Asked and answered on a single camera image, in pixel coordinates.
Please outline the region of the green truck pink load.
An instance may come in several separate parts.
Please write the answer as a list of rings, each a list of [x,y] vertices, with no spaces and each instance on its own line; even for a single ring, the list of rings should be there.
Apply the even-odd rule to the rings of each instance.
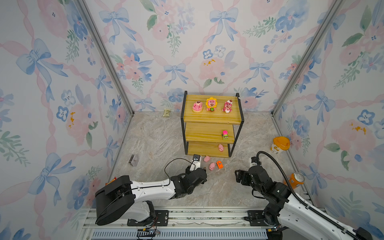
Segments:
[[[222,138],[223,138],[223,140],[229,140],[229,135],[228,135],[227,131],[222,132]]]

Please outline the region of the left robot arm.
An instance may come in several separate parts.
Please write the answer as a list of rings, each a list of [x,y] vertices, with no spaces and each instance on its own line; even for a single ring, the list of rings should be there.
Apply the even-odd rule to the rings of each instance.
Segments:
[[[95,193],[96,225],[108,225],[125,217],[140,226],[148,226],[157,218],[153,200],[184,198],[206,181],[207,173],[201,168],[200,155],[193,156],[184,174],[163,181],[137,182],[128,175],[119,177]]]

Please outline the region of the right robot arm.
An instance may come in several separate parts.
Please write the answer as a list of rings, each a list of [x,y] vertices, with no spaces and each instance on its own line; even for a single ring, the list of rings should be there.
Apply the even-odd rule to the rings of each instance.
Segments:
[[[310,240],[371,240],[372,235],[364,228],[354,229],[330,217],[301,196],[289,184],[273,181],[262,166],[258,152],[251,158],[248,171],[236,170],[237,183],[252,188],[268,201],[262,211],[249,211],[245,220],[252,226],[257,223],[269,227],[269,233],[293,230]]]

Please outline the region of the sunflower pink bear toy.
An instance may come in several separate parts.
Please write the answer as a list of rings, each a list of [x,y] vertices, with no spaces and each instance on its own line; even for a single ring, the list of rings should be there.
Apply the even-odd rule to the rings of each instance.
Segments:
[[[208,98],[206,100],[206,110],[208,112],[214,112],[217,108],[217,104],[218,104],[218,101],[216,98],[213,98],[213,97]]]

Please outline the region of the pink bear figure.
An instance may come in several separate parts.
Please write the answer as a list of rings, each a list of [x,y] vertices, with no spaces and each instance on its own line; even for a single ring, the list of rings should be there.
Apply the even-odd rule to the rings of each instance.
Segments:
[[[226,114],[229,114],[232,112],[232,106],[233,106],[233,101],[232,100],[227,100],[224,103],[224,107],[222,108],[222,111]]]

